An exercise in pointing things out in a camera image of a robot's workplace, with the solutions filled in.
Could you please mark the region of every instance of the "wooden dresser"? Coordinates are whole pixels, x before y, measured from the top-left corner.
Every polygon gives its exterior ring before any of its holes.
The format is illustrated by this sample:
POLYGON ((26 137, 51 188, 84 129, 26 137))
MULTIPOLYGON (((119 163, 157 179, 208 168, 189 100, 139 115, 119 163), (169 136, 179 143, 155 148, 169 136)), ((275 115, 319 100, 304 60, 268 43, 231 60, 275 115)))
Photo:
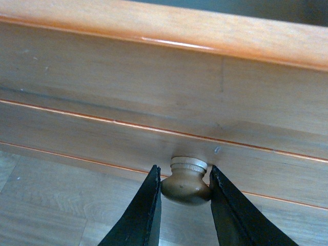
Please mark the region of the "wooden dresser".
POLYGON ((328 243, 328 28, 129 1, 0 1, 0 150, 217 165, 328 243))

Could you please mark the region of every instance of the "wooden panel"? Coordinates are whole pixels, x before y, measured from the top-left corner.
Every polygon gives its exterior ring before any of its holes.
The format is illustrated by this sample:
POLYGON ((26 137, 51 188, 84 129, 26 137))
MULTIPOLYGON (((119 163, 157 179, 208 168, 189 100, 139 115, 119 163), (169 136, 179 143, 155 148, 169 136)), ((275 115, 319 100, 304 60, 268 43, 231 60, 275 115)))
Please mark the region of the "wooden panel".
POLYGON ((164 175, 171 174, 171 156, 195 156, 219 165, 246 192, 328 208, 324 162, 20 106, 1 104, 0 110, 5 142, 141 171, 157 164, 164 175))
POLYGON ((328 212, 281 201, 247 196, 262 213, 300 246, 328 244, 328 212))
POLYGON ((78 245, 86 220, 0 195, 1 245, 78 245))
MULTIPOLYGON (((134 172, 121 171, 125 173, 125 177, 134 178, 134 172)), ((36 209, 36 206, 41 204, 43 208, 37 207, 36 214, 51 211, 52 216, 48 217, 48 223, 56 221, 53 218, 54 215, 64 211, 66 216, 75 211, 75 214, 79 214, 80 217, 92 217, 92 220, 87 221, 80 245, 96 245, 114 225, 115 219, 112 217, 120 216, 114 210, 116 208, 124 210, 122 207, 128 205, 129 197, 132 199, 134 192, 138 189, 141 182, 130 178, 104 175, 23 156, 2 193, 2 197, 6 197, 2 202, 16 201, 15 203, 21 204, 21 200, 27 201, 33 204, 29 205, 29 209, 36 209), (79 209, 81 204, 84 204, 86 208, 84 211, 79 209)), ((327 245, 327 210, 253 195, 247 195, 247 197, 267 218, 300 246, 327 245)), ((163 197, 160 245, 204 245, 205 243, 218 245, 209 205, 210 203, 207 203, 198 210, 197 207, 171 203, 163 197)), ((2 208, 7 207, 7 204, 2 204, 2 208)), ((18 219, 24 216, 26 213, 16 213, 18 219)), ((62 227, 61 224, 57 224, 57 227, 48 234, 60 235, 58 231, 62 230, 62 227)))
POLYGON ((328 159, 328 73, 0 27, 2 99, 328 159))
POLYGON ((8 152, 8 155, 10 153, 16 155, 23 155, 25 157, 31 157, 42 161, 55 162, 72 167, 88 169, 90 171, 111 174, 116 177, 128 178, 139 182, 143 182, 144 179, 146 178, 145 175, 148 173, 147 171, 138 172, 137 170, 134 170, 133 175, 131 176, 131 173, 127 172, 128 169, 119 166, 113 167, 110 166, 109 163, 101 163, 97 161, 85 160, 72 156, 68 157, 57 153, 49 153, 49 152, 47 153, 45 151, 40 151, 40 150, 36 151, 36 150, 31 150, 29 148, 17 147, 2 142, 0 142, 0 150, 2 150, 4 154, 7 154, 6 152, 8 152))
POLYGON ((20 156, 0 151, 0 192, 7 182, 20 156))
MULTIPOLYGON (((79 246, 97 245, 106 236, 111 228, 111 225, 109 226, 99 222, 88 221, 79 246)), ((158 246, 181 246, 181 244, 160 239, 158 246)))
POLYGON ((328 70, 325 27, 118 0, 0 6, 5 22, 328 70))
MULTIPOLYGON (((2 194, 114 226, 140 185, 141 182, 128 178, 22 157, 2 194)), ((185 246, 201 246, 204 242, 218 245, 210 203, 186 210, 185 206, 163 198, 160 237, 185 246)))

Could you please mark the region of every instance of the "wooden floor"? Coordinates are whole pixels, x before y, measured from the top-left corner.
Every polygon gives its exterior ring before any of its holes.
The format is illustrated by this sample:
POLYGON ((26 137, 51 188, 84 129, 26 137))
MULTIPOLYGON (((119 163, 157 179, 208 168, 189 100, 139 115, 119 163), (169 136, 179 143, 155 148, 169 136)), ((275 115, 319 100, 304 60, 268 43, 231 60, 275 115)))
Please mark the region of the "wooden floor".
MULTIPOLYGON (((97 245, 145 178, 50 154, 15 153, 0 151, 0 245, 97 245)), ((328 245, 328 211, 249 199, 299 245, 328 245)), ((218 245, 210 203, 186 207, 162 197, 160 245, 218 245)))

